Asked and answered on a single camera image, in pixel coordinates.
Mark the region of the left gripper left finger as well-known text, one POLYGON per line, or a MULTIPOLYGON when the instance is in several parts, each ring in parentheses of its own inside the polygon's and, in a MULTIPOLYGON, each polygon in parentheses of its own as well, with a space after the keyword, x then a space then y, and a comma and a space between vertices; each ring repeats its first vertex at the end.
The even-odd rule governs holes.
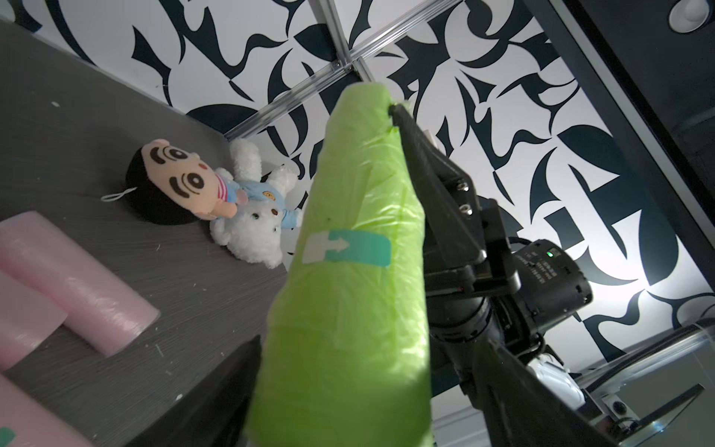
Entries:
POLYGON ((261 365, 261 337, 227 356, 130 446, 246 446, 246 417, 261 365))

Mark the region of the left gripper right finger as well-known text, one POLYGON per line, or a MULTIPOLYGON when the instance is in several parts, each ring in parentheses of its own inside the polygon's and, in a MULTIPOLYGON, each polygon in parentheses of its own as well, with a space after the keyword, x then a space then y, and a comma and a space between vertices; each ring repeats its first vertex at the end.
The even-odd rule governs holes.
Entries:
POLYGON ((482 411, 493 446, 614 446, 566 406, 506 348, 474 347, 471 402, 482 411))

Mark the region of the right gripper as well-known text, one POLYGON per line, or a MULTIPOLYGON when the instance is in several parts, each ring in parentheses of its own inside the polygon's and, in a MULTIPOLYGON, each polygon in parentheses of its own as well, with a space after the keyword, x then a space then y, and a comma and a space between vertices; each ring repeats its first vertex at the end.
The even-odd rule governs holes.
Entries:
POLYGON ((426 216, 426 298, 437 302, 517 292, 521 280, 497 202, 478 199, 467 173, 431 143, 404 106, 390 106, 389 115, 400 131, 426 216))

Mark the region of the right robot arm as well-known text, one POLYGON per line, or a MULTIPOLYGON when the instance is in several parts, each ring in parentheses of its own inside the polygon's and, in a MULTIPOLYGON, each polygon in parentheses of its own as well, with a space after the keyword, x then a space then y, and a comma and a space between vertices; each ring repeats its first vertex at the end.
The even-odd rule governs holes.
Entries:
POLYGON ((424 278, 431 337, 481 411, 493 446, 640 446, 663 432, 703 393, 695 385, 642 420, 592 423, 550 390, 529 364, 548 330, 592 302, 576 262, 548 240, 512 249, 492 199, 432 145, 402 105, 409 175, 426 214, 424 278))

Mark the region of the white teddy bear plush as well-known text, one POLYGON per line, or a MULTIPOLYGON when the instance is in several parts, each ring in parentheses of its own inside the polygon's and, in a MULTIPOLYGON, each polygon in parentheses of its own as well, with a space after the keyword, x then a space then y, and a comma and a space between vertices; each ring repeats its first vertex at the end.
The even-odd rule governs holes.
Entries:
POLYGON ((210 235, 236 259, 276 268, 283 259, 282 232, 303 223, 304 212, 286 204, 286 195, 296 186, 298 176, 289 167, 279 166, 263 179, 262 158, 254 143, 236 139, 229 149, 234 171, 217 172, 232 192, 244 193, 248 202, 238 206, 235 216, 210 222, 210 235))

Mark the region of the cartoon boy plush doll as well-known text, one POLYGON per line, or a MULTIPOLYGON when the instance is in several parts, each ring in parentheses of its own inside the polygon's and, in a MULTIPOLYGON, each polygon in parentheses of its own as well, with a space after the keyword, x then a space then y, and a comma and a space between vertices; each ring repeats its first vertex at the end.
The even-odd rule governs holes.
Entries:
POLYGON ((212 169, 198 154, 161 139, 136 151, 122 192, 102 197, 103 202, 120 199, 156 225, 232 218, 249 202, 247 193, 226 174, 212 169))

